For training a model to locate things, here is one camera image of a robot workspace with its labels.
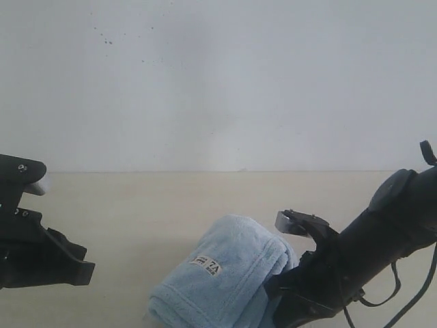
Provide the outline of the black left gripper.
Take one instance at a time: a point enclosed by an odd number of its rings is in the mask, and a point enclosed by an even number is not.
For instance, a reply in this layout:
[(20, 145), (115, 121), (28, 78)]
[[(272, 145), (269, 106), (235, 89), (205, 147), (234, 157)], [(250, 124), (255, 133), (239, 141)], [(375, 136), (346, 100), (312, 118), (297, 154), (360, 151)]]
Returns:
[(62, 284), (89, 285), (96, 264), (85, 260), (87, 249), (41, 224), (42, 213), (1, 208), (1, 287), (26, 288), (55, 283), (49, 264)]

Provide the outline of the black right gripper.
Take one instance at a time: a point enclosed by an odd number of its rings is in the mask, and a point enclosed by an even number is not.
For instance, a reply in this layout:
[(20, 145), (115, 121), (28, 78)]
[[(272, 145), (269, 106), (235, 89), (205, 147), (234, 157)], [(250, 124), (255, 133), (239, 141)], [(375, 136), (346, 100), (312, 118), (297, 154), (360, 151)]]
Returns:
[(298, 266), (269, 278), (264, 289), (271, 301), (278, 301), (275, 327), (301, 327), (333, 318), (343, 308), (334, 271), (310, 252)]

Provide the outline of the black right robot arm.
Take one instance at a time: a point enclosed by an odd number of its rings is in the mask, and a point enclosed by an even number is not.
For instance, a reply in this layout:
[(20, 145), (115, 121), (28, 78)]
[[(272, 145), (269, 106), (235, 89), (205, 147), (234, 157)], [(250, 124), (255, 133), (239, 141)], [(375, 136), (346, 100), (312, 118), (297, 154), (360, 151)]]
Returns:
[(436, 168), (395, 172), (341, 232), (295, 210), (280, 211), (275, 226), (316, 243), (297, 267), (271, 277), (264, 286), (269, 299), (280, 299), (275, 327), (332, 318), (361, 299), (363, 286), (387, 266), (436, 242)]

